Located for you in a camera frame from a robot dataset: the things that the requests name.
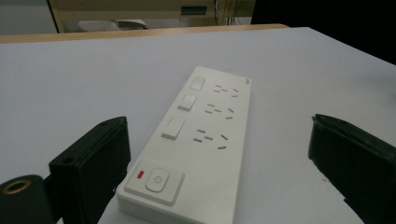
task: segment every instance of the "gray wall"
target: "gray wall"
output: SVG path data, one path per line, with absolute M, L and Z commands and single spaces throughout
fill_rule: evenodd
M 53 34 L 46 0 L 0 0 L 0 35 Z

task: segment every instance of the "red indicator light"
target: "red indicator light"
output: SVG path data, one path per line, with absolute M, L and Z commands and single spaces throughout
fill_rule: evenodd
M 137 176 L 137 178 L 138 178 L 138 179 L 142 178 L 142 176 L 143 176 L 144 173 L 145 173 L 144 171 L 140 171 L 140 172 L 139 172 L 139 175 Z

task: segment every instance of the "brass insert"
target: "brass insert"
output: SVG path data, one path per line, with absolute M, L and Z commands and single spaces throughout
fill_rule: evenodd
M 30 184 L 31 181 L 27 179 L 17 180 L 6 185 L 6 187 L 2 189 L 2 193 L 4 194 L 19 193 L 24 189 L 27 189 L 30 186 Z

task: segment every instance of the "power socket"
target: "power socket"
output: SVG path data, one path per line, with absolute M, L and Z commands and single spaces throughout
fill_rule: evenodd
M 196 67 L 117 189 L 152 223 L 233 223 L 251 79 Z

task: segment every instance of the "table surface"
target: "table surface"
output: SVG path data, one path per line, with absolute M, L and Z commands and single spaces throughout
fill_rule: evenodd
M 250 28 L 0 38 L 0 182 L 47 176 L 53 158 L 118 116 L 129 120 L 134 162 L 200 65 L 253 80 L 234 223 L 362 223 L 307 158 L 311 117 L 344 119 L 396 146 L 396 66 L 310 28 Z M 100 223 L 146 222 L 113 198 Z

